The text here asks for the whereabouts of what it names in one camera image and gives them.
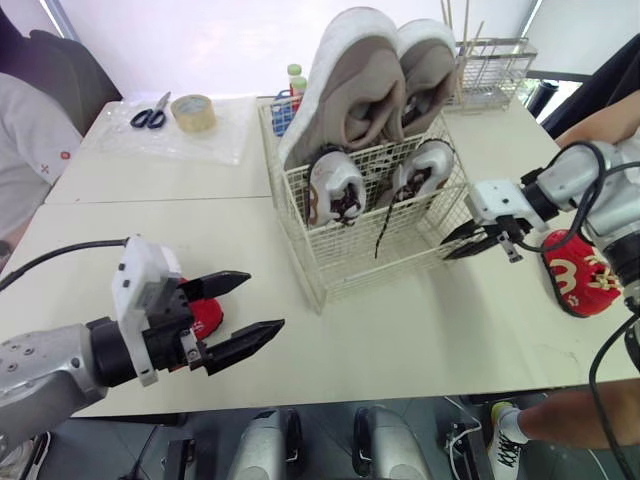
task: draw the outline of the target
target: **bottle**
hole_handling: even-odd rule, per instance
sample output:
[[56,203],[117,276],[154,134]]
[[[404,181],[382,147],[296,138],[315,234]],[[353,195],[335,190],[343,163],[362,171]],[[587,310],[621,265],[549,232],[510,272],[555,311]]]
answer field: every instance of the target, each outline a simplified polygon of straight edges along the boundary
[[[307,89],[307,79],[304,77],[295,77],[291,80],[291,95],[293,97],[302,97]],[[297,112],[302,98],[294,98],[293,111]]]
[[291,86],[291,82],[294,78],[300,76],[302,73],[302,67],[297,63],[292,63],[287,65],[287,73],[289,74],[289,94],[293,96],[293,87]]

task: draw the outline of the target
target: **table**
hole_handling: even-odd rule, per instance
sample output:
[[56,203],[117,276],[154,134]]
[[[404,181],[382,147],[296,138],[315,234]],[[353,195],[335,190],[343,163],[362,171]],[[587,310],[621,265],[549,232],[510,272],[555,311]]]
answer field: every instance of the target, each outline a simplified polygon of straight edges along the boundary
[[[472,179],[517,178],[555,154],[555,144],[527,115],[520,106],[447,115]],[[133,381],[113,389],[80,415],[583,384],[597,348],[628,317],[621,301],[597,317],[568,316],[541,287],[546,272],[536,256],[510,265],[498,248],[357,292],[317,315],[296,280],[269,198],[45,205],[8,269],[62,245],[133,233],[171,247],[187,277],[220,269],[252,273],[222,297],[226,320],[214,340],[254,321],[284,317],[287,324],[254,357],[212,378],[163,372],[151,387]],[[118,248],[76,252],[25,275],[0,295],[0,311],[22,320],[6,319],[2,335],[112,315],[109,286],[120,255]],[[601,368],[601,380],[637,375],[621,344]]]
[[[150,155],[107,155],[88,147],[116,105],[108,103],[100,113],[47,204],[271,196],[257,116],[238,166],[181,163]],[[450,113],[445,119],[472,179],[518,178],[526,168],[545,165],[557,149],[520,104],[507,112]]]
[[101,131],[109,113],[117,104],[118,102],[110,102],[105,105],[64,175],[47,197],[46,203],[245,198],[271,195],[257,113],[249,126],[247,145],[239,165],[221,165],[149,154],[114,155],[89,147],[93,144],[93,137]]

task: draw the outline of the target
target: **green bottle cap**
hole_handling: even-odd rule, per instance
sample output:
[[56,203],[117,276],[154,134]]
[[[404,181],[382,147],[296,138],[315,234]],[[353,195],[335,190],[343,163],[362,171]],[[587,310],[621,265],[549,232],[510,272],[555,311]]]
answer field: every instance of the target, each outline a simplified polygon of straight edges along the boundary
[[297,63],[287,65],[287,73],[289,75],[300,75],[302,73],[302,67]]
[[294,90],[304,90],[307,88],[307,79],[304,77],[295,77],[291,79],[291,88]]

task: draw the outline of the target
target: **white wire basket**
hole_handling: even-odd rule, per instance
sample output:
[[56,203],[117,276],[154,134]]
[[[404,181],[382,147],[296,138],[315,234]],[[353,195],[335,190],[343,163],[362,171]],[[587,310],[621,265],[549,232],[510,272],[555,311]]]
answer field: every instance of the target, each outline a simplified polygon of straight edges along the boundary
[[447,109],[506,108],[538,52],[527,38],[479,39],[466,57]]
[[375,203],[398,163],[425,140],[440,138],[452,144],[441,116],[424,134],[402,143],[351,153],[365,180],[367,210],[351,227],[334,222],[308,229],[305,219],[308,166],[285,172],[277,155],[280,139],[274,134],[283,131],[281,122],[291,120],[293,101],[284,99],[261,105],[260,120],[273,203],[295,255],[301,283],[313,306],[321,311],[328,301],[354,288],[387,280],[410,269],[442,265],[443,258],[460,243],[441,246],[440,242],[470,218],[463,202],[467,177],[457,154],[453,172],[443,188],[394,205],[375,258],[376,242],[388,210],[387,207],[375,209]]

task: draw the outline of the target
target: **white wall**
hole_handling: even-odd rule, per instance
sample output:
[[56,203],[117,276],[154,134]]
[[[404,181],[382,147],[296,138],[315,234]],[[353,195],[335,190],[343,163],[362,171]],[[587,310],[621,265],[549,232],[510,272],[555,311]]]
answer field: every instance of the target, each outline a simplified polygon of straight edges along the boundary
[[[287,86],[286,65],[301,63],[308,73],[327,23],[361,4],[398,25],[441,18],[439,0],[62,0],[81,41],[125,96],[276,93]],[[452,4],[462,37],[464,0]],[[472,0],[469,30],[486,20],[484,35],[515,35],[529,4]]]
[[640,0],[543,0],[528,37],[534,70],[591,75],[640,32]]
[[58,35],[38,0],[0,0],[0,6],[25,37],[31,30],[45,30]]

